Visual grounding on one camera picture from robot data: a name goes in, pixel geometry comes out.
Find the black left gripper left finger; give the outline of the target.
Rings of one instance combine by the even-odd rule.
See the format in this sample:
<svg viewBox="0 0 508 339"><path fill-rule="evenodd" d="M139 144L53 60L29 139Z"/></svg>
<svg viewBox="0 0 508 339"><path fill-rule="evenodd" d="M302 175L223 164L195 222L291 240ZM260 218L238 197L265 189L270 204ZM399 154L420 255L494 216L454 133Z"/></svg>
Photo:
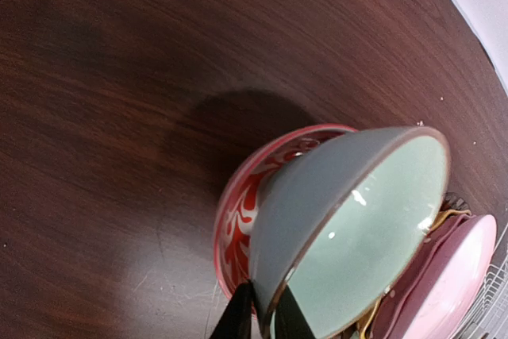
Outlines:
<svg viewBox="0 0 508 339"><path fill-rule="evenodd" d="M254 290L247 280L238 285L210 339L250 339Z"/></svg>

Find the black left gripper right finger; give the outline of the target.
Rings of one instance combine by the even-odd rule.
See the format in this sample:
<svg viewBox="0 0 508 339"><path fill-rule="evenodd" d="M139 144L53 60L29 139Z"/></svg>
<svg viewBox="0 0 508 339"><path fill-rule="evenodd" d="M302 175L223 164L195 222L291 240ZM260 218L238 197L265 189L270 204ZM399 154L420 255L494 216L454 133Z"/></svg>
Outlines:
<svg viewBox="0 0 508 339"><path fill-rule="evenodd" d="M274 338L281 339L315 339L291 289L285 287L274 316Z"/></svg>

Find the pale green floral bowl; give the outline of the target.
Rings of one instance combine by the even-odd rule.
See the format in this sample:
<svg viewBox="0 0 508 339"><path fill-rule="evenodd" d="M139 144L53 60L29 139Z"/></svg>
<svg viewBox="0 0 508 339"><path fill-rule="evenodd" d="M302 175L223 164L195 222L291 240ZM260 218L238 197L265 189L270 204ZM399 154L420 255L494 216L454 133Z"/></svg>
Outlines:
<svg viewBox="0 0 508 339"><path fill-rule="evenodd" d="M333 138L269 182L250 239L260 332L289 291L316 338L356 322L407 267L448 185L449 145L430 127Z"/></svg>

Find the white red patterned bowl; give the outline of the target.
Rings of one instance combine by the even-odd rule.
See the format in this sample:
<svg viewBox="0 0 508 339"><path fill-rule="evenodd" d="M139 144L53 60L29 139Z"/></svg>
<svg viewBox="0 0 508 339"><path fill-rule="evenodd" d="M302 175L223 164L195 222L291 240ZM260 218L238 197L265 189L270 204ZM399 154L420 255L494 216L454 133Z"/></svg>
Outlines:
<svg viewBox="0 0 508 339"><path fill-rule="evenodd" d="M267 181L318 145L356 130L336 123L310 125L269 141L241 163L219 199L214 223L214 267L227 299L248 278L252 227Z"/></svg>

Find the plain pink plate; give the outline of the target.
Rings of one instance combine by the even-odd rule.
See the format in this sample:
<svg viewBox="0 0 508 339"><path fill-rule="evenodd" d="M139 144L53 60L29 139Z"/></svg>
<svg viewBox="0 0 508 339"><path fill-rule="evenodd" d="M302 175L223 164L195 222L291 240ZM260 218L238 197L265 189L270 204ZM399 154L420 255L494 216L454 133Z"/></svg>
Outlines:
<svg viewBox="0 0 508 339"><path fill-rule="evenodd" d="M381 302L370 337L450 338L481 287L496 233L490 214L444 220Z"/></svg>

